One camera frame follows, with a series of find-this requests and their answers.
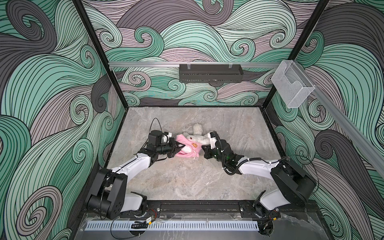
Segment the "pink knitted bear sweater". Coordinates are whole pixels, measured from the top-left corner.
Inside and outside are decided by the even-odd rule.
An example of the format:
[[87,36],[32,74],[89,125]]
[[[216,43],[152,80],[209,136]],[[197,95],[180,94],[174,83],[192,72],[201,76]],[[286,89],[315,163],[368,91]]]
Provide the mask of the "pink knitted bear sweater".
[[202,150],[202,144],[195,142],[189,138],[186,138],[184,135],[177,135],[176,141],[180,144],[185,145],[176,154],[176,157],[195,159],[200,156],[199,153]]

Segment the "white plush teddy bear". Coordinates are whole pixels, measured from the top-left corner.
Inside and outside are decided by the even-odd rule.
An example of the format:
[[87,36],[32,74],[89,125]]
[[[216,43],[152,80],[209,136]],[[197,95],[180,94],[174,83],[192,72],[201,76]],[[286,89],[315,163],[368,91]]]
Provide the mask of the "white plush teddy bear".
[[210,145],[210,140],[207,134],[203,134],[203,126],[201,124],[193,125],[193,133],[189,134],[184,132],[183,135],[195,142],[202,144],[202,146]]

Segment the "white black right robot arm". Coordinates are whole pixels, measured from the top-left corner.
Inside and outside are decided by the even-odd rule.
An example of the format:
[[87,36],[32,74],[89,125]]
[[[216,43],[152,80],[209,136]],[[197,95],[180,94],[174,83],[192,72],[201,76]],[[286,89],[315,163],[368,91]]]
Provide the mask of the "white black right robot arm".
[[259,195],[256,205],[262,210],[272,211],[292,204],[304,208],[317,182],[289,157],[279,160],[249,158],[235,154],[227,141],[216,132],[208,134],[209,145],[202,146],[206,159],[216,159],[227,175],[255,175],[273,180],[277,189]]

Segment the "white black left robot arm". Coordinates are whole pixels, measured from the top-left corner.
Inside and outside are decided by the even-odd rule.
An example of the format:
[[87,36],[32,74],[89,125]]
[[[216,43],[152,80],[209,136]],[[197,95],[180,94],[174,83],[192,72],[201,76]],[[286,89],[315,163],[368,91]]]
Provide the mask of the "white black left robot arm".
[[86,209],[110,220],[118,216],[145,215],[148,208],[147,197],[134,192],[126,193],[127,183],[159,161],[159,156],[173,158],[185,146],[173,138],[165,144],[146,144],[126,163],[113,169],[102,168],[86,197]]

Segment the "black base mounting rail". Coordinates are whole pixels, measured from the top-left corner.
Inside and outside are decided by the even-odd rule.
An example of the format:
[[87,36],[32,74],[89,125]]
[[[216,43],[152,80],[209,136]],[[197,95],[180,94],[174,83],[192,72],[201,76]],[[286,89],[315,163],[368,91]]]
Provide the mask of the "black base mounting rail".
[[113,220],[116,217],[139,219],[146,216],[157,218],[173,217],[176,214],[234,214],[242,218],[251,219],[273,219],[280,214],[316,212],[319,210],[314,201],[309,201],[305,207],[298,207],[292,204],[276,207],[274,210],[262,210],[261,204],[256,204],[254,200],[200,200],[200,201],[177,201],[177,200],[146,200],[136,211],[123,210],[123,203],[118,203],[112,207],[112,212],[108,213],[104,204],[100,207],[97,204],[89,204],[88,212],[93,212],[103,219]]

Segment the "black perforated wall tray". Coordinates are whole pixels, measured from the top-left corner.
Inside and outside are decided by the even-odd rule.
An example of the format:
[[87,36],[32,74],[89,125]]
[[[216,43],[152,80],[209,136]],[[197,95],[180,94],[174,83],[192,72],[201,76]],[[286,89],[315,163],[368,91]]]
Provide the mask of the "black perforated wall tray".
[[233,65],[231,68],[225,65],[179,66],[179,80],[182,83],[240,83],[243,77],[241,65]]

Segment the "clear plastic wall bin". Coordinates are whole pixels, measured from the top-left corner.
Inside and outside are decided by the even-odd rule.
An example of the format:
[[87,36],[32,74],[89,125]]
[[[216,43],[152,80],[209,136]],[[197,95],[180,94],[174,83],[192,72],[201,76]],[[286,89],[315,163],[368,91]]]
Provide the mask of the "clear plastic wall bin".
[[315,90],[305,69],[293,60],[280,63],[272,76],[272,83],[289,109],[299,108]]

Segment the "aluminium rail back wall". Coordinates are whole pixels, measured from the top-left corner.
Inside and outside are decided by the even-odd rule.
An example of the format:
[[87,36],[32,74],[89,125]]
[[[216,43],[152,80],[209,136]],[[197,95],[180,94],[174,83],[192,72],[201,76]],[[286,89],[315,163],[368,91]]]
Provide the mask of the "aluminium rail back wall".
[[265,62],[108,62],[110,68],[178,68],[180,65],[225,65],[231,68],[233,65],[241,65],[244,68],[277,68],[280,62],[265,63]]

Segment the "aluminium rail wall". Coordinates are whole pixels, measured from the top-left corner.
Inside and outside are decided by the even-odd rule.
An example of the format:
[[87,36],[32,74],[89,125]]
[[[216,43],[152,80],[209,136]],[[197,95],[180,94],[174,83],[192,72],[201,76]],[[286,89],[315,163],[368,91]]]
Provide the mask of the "aluminium rail wall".
[[178,68],[180,65],[225,65],[231,68],[233,65],[241,65],[244,68],[277,68],[280,62],[265,63],[265,62],[108,62],[110,68]]
[[384,76],[346,68],[345,74],[313,65],[299,67],[315,88],[312,92],[355,147],[381,175],[384,173]]

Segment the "black enclosure corner post right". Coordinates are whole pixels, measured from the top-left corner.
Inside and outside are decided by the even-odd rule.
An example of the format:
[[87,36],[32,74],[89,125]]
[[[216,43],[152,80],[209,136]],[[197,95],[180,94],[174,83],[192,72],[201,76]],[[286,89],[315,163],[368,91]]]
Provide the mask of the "black enclosure corner post right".
[[[307,21],[303,32],[301,33],[297,43],[295,44],[293,50],[291,51],[288,60],[295,60],[297,56],[299,55],[300,50],[308,40],[309,36],[311,35],[313,29],[315,28],[321,14],[325,10],[326,6],[328,5],[329,0],[320,0],[318,4],[316,5],[311,17]],[[265,112],[268,105],[270,104],[272,98],[274,97],[277,89],[275,86],[272,87],[270,90],[268,96],[266,97],[265,101],[263,102],[262,105],[262,111]]]

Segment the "black enclosure corner post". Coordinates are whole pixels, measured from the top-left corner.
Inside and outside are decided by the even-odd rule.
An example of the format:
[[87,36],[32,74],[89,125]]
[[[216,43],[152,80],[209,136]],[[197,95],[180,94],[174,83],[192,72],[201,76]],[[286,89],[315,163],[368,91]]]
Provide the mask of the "black enclosure corner post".
[[83,5],[83,2],[80,0],[73,0],[73,4],[74,4],[74,6],[78,12],[80,19],[82,20],[82,23],[83,23],[90,39],[91,39],[92,44],[96,48],[96,52],[97,52],[97,54],[98,54],[98,56],[102,62],[104,69],[106,70],[106,73],[107,73],[113,87],[115,88],[115,90],[117,92],[117,95],[118,95],[120,101],[123,104],[124,109],[126,111],[128,111],[129,106],[127,104],[127,101],[124,97],[124,94],[123,94],[121,88],[120,88],[120,85],[119,85],[119,82],[116,78],[115,73],[109,67],[109,62],[108,62],[107,56],[106,56],[106,54],[102,48],[102,45],[101,45],[101,43],[97,37],[96,31],[94,30],[94,28],[92,26],[91,20],[90,20],[88,14],[87,14],[87,11]]
[[[299,55],[300,50],[308,40],[309,36],[311,35],[313,29],[315,28],[321,14],[325,10],[326,6],[328,5],[329,0],[320,0],[318,4],[316,5],[311,17],[307,21],[303,32],[301,33],[297,43],[295,44],[293,50],[291,51],[288,60],[295,60],[297,56]],[[275,86],[272,87],[270,90],[268,96],[266,97],[265,101],[263,102],[262,105],[262,111],[265,112],[268,105],[270,104],[272,98],[274,97],[277,89]]]

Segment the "aluminium rail right wall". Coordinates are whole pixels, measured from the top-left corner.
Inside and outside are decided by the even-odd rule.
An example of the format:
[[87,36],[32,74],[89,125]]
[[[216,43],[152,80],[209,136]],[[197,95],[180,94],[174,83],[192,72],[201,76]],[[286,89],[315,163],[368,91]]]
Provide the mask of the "aluminium rail right wall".
[[312,92],[355,147],[381,175],[384,173],[384,76],[346,68],[345,74],[313,65],[299,67],[315,88]]

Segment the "black enclosure corner post left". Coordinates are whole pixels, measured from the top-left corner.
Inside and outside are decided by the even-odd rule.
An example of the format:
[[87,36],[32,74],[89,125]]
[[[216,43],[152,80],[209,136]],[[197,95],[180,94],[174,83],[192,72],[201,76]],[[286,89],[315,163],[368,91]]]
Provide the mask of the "black enclosure corner post left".
[[83,5],[83,2],[80,0],[73,0],[73,4],[74,4],[74,6],[78,12],[80,19],[82,20],[82,23],[83,23],[90,39],[91,39],[92,44],[96,48],[96,52],[97,52],[97,54],[98,54],[98,56],[102,62],[104,69],[106,70],[106,73],[107,73],[113,87],[115,88],[115,90],[117,92],[117,95],[118,95],[120,101],[123,104],[124,109],[126,111],[128,111],[129,106],[127,104],[127,101],[124,97],[124,94],[123,94],[121,88],[120,88],[120,85],[119,85],[119,82],[116,78],[115,73],[109,67],[109,62],[108,62],[107,56],[106,56],[106,54],[102,48],[102,45],[101,45],[101,43],[97,37],[96,31],[94,30],[94,28],[92,26],[91,20],[90,20],[88,14],[87,14],[87,11]]

